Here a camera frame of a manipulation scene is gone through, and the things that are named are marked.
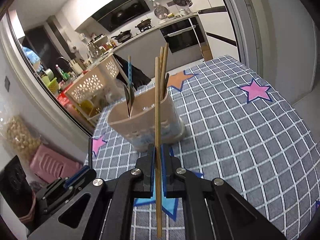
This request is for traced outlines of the wooden chopstick pair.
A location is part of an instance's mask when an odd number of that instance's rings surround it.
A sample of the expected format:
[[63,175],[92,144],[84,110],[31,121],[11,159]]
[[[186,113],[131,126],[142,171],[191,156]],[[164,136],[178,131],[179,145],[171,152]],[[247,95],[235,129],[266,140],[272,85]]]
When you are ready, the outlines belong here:
[[157,237],[162,237],[162,178],[161,178],[161,58],[155,58],[155,189]]
[[163,56],[164,56],[164,47],[160,48],[160,56],[159,56],[159,71],[160,71],[160,82],[161,82],[161,76],[162,76],[162,63],[163,63]]

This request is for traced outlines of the black handled spoon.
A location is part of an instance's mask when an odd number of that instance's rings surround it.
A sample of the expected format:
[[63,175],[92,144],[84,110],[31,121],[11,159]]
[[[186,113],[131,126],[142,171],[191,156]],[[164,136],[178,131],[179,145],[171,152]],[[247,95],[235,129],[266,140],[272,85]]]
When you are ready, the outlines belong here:
[[128,111],[128,117],[130,117],[131,114],[131,99],[130,99],[130,92],[125,84],[123,84],[124,87],[124,93],[126,98],[126,104],[127,104],[127,111]]

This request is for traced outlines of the wooden chopstick single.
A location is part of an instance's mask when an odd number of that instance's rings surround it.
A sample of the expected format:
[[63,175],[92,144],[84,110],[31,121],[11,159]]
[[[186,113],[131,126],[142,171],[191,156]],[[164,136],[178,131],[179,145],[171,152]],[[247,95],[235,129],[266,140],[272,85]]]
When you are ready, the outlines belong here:
[[163,63],[162,63],[162,76],[161,76],[161,100],[164,98],[164,83],[165,83],[165,74],[167,69],[167,59],[168,59],[168,50],[169,44],[165,43],[164,46],[164,56],[163,56]]

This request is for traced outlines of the pink plastic stool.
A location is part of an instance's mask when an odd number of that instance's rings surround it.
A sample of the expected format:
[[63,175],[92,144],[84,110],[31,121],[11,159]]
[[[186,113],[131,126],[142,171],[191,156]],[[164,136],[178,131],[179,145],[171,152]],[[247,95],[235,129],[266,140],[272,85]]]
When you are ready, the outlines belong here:
[[72,161],[44,145],[39,146],[30,163],[30,169],[47,183],[52,183],[59,177],[71,177],[81,168],[80,163]]

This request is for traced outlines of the beige utensil holder caddy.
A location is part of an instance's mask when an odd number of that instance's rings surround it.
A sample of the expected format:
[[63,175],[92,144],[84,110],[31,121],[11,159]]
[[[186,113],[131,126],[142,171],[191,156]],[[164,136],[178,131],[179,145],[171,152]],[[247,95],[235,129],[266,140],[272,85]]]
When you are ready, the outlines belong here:
[[[107,115],[107,124],[128,141],[137,152],[145,152],[155,142],[155,89],[150,88],[135,97],[131,113],[126,102],[115,104]],[[185,133],[170,92],[161,101],[161,143],[174,144]]]

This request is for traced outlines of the pink star sticker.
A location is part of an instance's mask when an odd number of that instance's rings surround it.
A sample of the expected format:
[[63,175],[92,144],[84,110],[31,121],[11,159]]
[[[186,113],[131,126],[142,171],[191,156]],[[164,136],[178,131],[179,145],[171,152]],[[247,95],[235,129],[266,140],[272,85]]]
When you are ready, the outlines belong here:
[[102,146],[104,146],[107,141],[104,139],[105,135],[101,135],[98,139],[92,139],[92,153],[95,157],[99,154],[99,150]]
[[257,99],[262,99],[272,102],[268,91],[271,89],[269,85],[260,85],[257,81],[252,78],[249,85],[243,85],[238,87],[247,96],[247,103],[250,103]]

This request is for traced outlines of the bag of nuts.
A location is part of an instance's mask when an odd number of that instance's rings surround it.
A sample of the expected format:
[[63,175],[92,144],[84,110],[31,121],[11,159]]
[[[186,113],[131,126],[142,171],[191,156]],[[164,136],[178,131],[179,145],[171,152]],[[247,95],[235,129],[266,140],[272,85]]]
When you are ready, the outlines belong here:
[[28,163],[41,145],[40,137],[31,133],[19,115],[13,116],[6,123],[4,137],[17,155]]

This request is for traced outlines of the black utensil in holder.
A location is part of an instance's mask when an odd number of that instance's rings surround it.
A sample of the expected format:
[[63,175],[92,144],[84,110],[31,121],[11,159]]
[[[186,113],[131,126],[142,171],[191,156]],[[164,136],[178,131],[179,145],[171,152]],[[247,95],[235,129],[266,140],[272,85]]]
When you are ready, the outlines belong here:
[[135,99],[135,91],[132,85],[129,85],[129,95],[130,95],[130,106],[133,106]]

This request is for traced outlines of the beige plastic basket rack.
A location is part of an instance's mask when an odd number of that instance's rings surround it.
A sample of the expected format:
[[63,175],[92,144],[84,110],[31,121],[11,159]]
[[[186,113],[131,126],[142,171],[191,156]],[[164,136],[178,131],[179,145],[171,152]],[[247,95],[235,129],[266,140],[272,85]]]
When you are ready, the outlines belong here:
[[96,126],[100,113],[107,105],[121,98],[116,77],[120,65],[113,54],[89,67],[64,91],[65,96],[92,125]]

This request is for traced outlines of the orange star sticker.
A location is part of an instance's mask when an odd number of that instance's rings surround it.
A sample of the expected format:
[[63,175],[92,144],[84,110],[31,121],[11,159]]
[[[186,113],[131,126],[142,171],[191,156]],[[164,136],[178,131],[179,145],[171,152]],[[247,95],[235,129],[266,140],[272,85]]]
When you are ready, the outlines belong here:
[[182,72],[169,76],[167,87],[173,87],[174,89],[181,92],[183,89],[184,82],[195,76],[196,74],[187,74],[185,70],[183,70]]

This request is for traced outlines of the blue patterned chopstick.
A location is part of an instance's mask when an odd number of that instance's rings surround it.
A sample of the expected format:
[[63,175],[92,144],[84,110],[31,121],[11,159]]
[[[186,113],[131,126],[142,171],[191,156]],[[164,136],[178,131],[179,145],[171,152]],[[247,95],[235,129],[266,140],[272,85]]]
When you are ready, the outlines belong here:
[[128,62],[128,80],[129,80],[129,88],[132,88],[132,64],[131,64],[131,56],[128,55],[127,57],[127,62]]

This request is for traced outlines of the pink star sticker right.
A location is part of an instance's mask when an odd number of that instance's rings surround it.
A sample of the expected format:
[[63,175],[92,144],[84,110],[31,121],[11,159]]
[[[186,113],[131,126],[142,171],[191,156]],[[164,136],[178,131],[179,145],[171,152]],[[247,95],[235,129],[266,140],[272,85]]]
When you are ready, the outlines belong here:
[[272,102],[268,91],[271,89],[269,85],[260,85],[257,81],[252,78],[249,85],[243,85],[238,87],[247,96],[247,103],[250,103],[257,99],[262,99]]

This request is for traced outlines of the black built-in oven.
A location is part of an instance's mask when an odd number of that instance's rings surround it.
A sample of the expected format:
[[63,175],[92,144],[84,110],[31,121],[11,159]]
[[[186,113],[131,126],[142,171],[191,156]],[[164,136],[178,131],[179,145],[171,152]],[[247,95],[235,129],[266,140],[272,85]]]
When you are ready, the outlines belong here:
[[161,27],[160,31],[173,54],[188,51],[201,55],[201,45],[205,40],[197,16]]

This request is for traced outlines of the black pot on stove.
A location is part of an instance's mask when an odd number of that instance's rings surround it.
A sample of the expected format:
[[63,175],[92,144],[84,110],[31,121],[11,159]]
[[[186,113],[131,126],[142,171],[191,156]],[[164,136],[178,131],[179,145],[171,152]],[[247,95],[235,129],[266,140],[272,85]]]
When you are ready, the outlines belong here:
[[152,28],[152,25],[151,25],[151,19],[148,18],[146,20],[141,20],[141,22],[139,24],[136,25],[136,28],[141,32],[145,32],[149,29]]

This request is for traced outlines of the black range hood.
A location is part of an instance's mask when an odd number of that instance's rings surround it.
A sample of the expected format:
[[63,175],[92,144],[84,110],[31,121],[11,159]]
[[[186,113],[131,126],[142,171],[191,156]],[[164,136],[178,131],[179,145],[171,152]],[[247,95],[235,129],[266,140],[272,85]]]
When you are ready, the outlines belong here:
[[95,12],[92,18],[112,32],[149,11],[150,8],[144,0],[112,0]]

